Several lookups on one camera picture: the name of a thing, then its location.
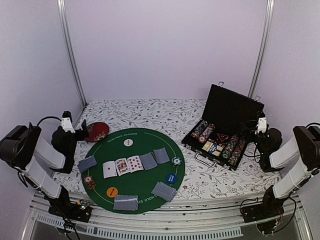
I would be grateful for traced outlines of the orange big blind button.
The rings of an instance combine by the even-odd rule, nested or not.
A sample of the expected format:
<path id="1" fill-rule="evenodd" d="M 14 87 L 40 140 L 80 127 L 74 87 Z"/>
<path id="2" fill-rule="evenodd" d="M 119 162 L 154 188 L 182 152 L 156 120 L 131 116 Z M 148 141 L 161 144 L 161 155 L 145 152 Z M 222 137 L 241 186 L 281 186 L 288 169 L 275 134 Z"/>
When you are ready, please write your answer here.
<path id="1" fill-rule="evenodd" d="M 115 198 L 117 195 L 119 194 L 119 191 L 116 187 L 112 186 L 112 187 L 109 187 L 107 190 L 106 190 L 106 195 L 109 197 L 109 198 Z"/>

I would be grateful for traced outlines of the blue playing card deck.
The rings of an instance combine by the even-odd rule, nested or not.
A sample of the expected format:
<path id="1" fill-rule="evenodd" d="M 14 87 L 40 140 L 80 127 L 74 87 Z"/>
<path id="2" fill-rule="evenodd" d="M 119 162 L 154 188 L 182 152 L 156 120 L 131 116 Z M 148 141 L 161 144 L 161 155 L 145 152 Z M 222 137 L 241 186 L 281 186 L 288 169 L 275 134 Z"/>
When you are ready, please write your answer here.
<path id="1" fill-rule="evenodd" d="M 119 194 L 114 198 L 113 209 L 117 211 L 137 211 L 139 197 L 137 195 Z"/>

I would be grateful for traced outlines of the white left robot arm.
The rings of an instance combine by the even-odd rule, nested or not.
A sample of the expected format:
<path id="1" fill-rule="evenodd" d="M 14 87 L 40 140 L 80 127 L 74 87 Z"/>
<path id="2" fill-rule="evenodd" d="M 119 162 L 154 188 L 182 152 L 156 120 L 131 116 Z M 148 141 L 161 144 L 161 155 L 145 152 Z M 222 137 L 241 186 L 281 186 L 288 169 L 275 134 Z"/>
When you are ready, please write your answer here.
<path id="1" fill-rule="evenodd" d="M 56 183 L 38 163 L 37 157 L 54 172 L 69 174 L 75 164 L 77 143 L 88 138 L 86 122 L 80 129 L 59 126 L 51 142 L 42 136 L 39 126 L 18 125 L 0 141 L 0 158 L 17 170 L 24 183 L 29 183 L 49 201 L 63 217 L 70 217 L 89 208 L 86 201 L 71 203 L 69 192 Z"/>

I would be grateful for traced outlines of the dealt cards bottom pile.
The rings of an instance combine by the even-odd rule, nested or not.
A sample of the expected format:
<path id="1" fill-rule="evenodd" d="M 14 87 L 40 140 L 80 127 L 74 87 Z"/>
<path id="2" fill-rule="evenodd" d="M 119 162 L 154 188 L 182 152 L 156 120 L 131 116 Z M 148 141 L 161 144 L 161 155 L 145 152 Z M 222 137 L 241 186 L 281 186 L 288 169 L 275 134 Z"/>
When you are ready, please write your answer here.
<path id="1" fill-rule="evenodd" d="M 167 202 L 171 202 L 176 196 L 177 190 L 163 182 L 158 181 L 151 193 L 162 198 L 163 200 L 166 200 Z"/>

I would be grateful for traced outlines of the ten of diamonds card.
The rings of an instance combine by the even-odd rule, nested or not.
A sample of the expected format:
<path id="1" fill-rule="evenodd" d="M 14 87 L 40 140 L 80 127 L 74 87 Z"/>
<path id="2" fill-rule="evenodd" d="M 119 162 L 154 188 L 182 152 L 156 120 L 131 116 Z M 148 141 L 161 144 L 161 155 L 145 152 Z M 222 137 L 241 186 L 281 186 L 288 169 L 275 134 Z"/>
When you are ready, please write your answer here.
<path id="1" fill-rule="evenodd" d="M 126 160 L 128 163 L 129 171 L 131 173 L 144 170 L 143 164 L 142 164 L 141 159 L 138 155 L 128 157 Z"/>

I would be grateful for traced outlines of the dealt cards pile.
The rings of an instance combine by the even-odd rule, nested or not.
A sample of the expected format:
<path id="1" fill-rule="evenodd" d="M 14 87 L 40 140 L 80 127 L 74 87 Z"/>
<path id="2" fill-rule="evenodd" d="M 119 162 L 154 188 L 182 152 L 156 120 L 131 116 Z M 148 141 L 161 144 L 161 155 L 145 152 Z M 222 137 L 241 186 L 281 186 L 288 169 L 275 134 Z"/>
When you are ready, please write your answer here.
<path id="1" fill-rule="evenodd" d="M 162 198 L 163 200 L 166 200 L 167 202 L 171 202 L 176 196 L 177 190 L 163 182 L 158 181 L 151 193 Z"/>
<path id="2" fill-rule="evenodd" d="M 80 173 L 87 171 L 88 169 L 97 165 L 96 158 L 92 155 L 81 161 L 79 161 L 77 167 Z"/>

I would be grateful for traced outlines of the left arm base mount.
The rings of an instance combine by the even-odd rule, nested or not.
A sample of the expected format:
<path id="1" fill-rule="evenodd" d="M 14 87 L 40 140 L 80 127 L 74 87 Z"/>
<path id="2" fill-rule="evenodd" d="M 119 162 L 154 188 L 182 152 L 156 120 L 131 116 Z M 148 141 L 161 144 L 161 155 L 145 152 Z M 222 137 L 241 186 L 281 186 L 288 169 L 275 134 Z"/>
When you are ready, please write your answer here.
<path id="1" fill-rule="evenodd" d="M 75 203 L 71 203 L 70 207 L 51 205 L 48 212 L 65 219 L 88 223 L 91 218 L 92 210 L 89 201 L 80 199 Z"/>

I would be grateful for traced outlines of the red topped chip stack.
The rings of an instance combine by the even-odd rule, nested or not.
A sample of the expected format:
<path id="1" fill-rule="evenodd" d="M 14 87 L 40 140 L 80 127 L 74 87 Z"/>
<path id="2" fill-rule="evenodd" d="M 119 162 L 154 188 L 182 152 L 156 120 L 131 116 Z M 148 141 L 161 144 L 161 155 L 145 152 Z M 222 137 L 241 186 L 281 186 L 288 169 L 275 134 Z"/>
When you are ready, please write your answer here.
<path id="1" fill-rule="evenodd" d="M 95 190 L 97 184 L 91 175 L 86 176 L 83 181 L 89 190 Z"/>

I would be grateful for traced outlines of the ace of diamonds card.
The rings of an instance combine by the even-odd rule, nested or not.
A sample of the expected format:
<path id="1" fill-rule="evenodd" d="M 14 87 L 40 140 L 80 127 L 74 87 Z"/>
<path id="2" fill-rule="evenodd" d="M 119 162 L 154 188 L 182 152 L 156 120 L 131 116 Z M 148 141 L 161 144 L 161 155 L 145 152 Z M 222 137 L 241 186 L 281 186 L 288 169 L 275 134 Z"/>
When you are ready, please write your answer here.
<path id="1" fill-rule="evenodd" d="M 107 161 L 102 164 L 103 178 L 117 177 L 115 161 Z"/>

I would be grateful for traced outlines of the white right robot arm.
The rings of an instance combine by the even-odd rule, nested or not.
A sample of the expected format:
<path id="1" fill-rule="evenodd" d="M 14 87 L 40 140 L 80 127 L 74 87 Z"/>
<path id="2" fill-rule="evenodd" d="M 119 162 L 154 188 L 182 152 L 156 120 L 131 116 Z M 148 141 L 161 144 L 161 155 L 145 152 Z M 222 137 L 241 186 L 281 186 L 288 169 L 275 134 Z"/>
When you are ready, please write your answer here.
<path id="1" fill-rule="evenodd" d="M 257 143 L 259 165 L 264 172 L 278 172 L 287 166 L 291 169 L 264 193 L 258 213 L 269 218 L 279 211 L 291 194 L 300 189 L 320 171 L 320 124 L 295 126 L 293 136 L 282 144 L 282 134 L 272 128 L 266 138 Z"/>

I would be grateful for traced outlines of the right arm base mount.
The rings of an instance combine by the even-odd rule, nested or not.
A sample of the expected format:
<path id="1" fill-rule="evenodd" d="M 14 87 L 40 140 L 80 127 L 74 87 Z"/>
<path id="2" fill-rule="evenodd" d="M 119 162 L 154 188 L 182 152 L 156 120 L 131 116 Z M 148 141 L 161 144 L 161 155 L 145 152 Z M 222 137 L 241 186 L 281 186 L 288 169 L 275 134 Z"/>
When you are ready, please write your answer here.
<path id="1" fill-rule="evenodd" d="M 273 234 L 283 218 L 284 208 L 276 207 L 274 209 L 264 208 L 262 203 L 243 206 L 245 202 L 258 202 L 256 199 L 246 199 L 239 207 L 239 212 L 245 223 L 256 223 L 257 230 L 263 235 Z"/>

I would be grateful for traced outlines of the blue small blind button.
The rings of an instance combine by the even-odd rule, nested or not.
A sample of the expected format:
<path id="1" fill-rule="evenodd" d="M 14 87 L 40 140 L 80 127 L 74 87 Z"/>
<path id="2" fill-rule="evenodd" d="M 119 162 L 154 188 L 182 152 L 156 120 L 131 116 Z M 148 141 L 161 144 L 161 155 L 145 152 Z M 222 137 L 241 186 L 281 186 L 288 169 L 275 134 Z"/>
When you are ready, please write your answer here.
<path id="1" fill-rule="evenodd" d="M 175 174 L 171 173 L 165 177 L 165 180 L 168 184 L 175 184 L 178 180 L 178 177 Z"/>

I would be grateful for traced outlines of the white dealer button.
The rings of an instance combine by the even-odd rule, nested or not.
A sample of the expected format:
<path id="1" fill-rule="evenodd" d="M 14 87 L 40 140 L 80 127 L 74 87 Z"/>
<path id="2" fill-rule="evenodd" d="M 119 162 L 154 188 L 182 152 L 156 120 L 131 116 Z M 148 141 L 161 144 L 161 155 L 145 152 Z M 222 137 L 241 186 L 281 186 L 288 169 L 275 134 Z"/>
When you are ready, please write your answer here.
<path id="1" fill-rule="evenodd" d="M 130 138 L 124 140 L 124 142 L 123 142 L 125 147 L 130 147 L 130 146 L 133 145 L 133 143 L 134 143 L 134 141 L 132 139 L 130 139 Z"/>

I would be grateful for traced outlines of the blue topped chip stack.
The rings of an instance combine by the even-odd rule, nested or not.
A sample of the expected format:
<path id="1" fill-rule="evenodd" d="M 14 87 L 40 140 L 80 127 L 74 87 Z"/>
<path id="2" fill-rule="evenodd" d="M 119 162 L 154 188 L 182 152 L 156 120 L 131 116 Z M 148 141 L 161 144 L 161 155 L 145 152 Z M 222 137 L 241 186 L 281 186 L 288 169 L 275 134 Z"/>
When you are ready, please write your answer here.
<path id="1" fill-rule="evenodd" d="M 171 159 L 171 164 L 173 167 L 179 167 L 182 164 L 182 160 L 179 157 L 173 157 Z"/>

